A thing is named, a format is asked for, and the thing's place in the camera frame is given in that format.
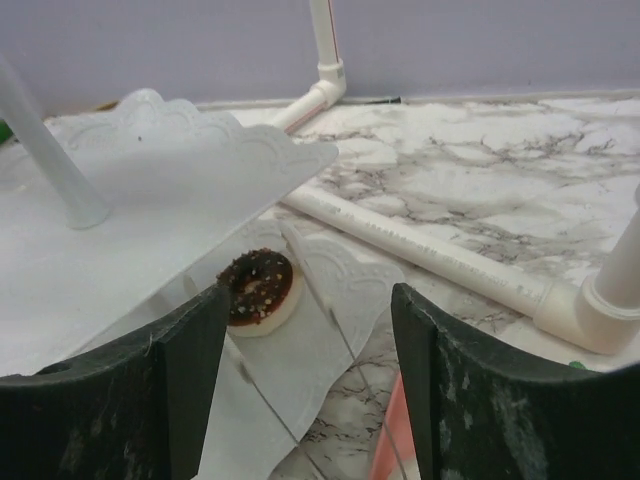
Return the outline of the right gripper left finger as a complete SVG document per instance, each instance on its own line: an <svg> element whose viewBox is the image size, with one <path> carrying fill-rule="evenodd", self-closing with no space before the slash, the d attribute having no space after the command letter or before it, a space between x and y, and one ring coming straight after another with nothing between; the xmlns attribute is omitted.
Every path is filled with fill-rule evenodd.
<svg viewBox="0 0 640 480"><path fill-rule="evenodd" d="M89 352L3 377L2 478L194 478L229 306L212 286Z"/></svg>

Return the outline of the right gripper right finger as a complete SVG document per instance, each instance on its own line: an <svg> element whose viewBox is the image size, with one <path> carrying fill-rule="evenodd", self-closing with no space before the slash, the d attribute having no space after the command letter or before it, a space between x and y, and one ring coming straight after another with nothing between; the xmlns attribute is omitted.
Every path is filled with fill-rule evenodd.
<svg viewBox="0 0 640 480"><path fill-rule="evenodd" d="M635 479L639 368L576 369L517 349L407 284L391 297L425 479Z"/></svg>

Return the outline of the chocolate sprinkle donut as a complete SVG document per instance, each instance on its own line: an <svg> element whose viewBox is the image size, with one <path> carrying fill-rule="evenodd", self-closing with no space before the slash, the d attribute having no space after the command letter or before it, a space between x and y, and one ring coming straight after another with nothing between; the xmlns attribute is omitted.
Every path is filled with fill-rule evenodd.
<svg viewBox="0 0 640 480"><path fill-rule="evenodd" d="M217 275L230 293L229 331L244 338L263 337L294 313L304 290L298 264L288 255L261 248L234 259Z"/></svg>

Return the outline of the three tier white stand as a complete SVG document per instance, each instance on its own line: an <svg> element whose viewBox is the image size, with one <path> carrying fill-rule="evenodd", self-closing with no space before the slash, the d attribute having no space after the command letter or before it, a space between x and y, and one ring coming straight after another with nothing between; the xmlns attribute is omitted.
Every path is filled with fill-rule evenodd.
<svg viewBox="0 0 640 480"><path fill-rule="evenodd" d="M262 219L329 166L335 146L152 90L52 133L8 65L1 116L18 138L1 156L1 380L89 352L212 286L229 293L217 275L261 248L294 260L303 293L339 324L302 236ZM221 358L256 387L229 318Z"/></svg>

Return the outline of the pink serving tray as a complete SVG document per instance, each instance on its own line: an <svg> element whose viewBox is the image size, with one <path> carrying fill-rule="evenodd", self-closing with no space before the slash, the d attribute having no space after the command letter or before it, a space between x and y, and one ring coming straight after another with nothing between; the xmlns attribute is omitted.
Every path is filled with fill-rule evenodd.
<svg viewBox="0 0 640 480"><path fill-rule="evenodd" d="M402 376L397 375L385 414L389 431L382 429L371 467L370 480L420 479Z"/></svg>

